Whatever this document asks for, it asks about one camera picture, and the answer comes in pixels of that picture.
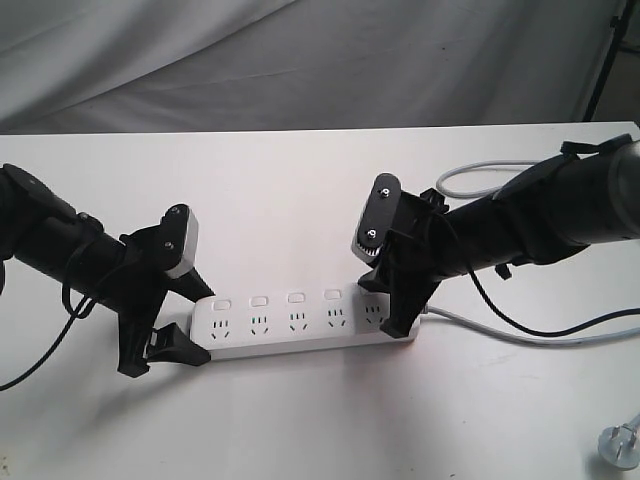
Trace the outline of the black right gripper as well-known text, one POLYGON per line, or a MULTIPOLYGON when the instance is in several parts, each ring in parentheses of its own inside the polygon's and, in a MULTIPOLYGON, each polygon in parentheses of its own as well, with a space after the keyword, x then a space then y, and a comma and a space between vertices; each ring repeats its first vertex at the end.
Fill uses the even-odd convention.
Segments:
POLYGON ((415 284, 392 288, 396 273, 417 273, 427 266, 430 247, 427 230, 436 213, 445 213, 444 196, 431 188, 420 195, 401 190, 400 201, 385 244, 370 271, 357 281, 366 292, 390 294, 389 316, 380 330, 391 338, 409 336, 415 320, 426 311, 438 284, 415 284))

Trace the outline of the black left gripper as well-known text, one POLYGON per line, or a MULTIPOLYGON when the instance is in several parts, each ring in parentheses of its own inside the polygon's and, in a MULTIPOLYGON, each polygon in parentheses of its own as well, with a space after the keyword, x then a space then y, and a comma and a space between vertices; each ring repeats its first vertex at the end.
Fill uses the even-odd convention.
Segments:
MULTIPOLYGON (((206 364, 210 353, 194 343, 176 323, 154 327, 168 293, 168 277, 158 266, 159 226, 122 235, 125 244, 124 272, 118 286, 123 289, 118 308, 118 372, 141 376, 148 363, 206 364)), ((169 281, 169 290, 196 303, 213 297, 212 288, 196 268, 169 281)))

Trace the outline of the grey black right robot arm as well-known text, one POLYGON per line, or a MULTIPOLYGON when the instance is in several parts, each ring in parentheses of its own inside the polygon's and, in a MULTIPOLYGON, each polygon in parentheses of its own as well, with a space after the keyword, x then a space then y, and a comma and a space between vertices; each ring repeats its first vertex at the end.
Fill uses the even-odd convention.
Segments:
POLYGON ((358 284, 390 300, 380 326, 408 336, 442 281, 493 268, 550 265, 593 244, 639 237, 639 144, 630 135, 601 144, 566 141, 492 193, 449 209, 443 193, 414 195, 379 174, 352 250, 368 267, 358 284))

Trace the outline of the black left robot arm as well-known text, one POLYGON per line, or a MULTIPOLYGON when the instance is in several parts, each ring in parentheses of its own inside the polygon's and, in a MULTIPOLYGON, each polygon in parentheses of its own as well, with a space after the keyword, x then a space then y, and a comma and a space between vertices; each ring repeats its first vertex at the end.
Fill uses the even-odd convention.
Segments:
POLYGON ((194 266, 197 241, 198 222, 186 204, 170 207, 156 225, 113 238, 31 173, 1 168, 1 259, 59 281, 63 306, 77 319, 96 304, 115 312, 118 370, 129 377, 147 373, 153 362, 210 361, 177 324, 155 326, 168 293, 191 302, 214 294, 194 266))

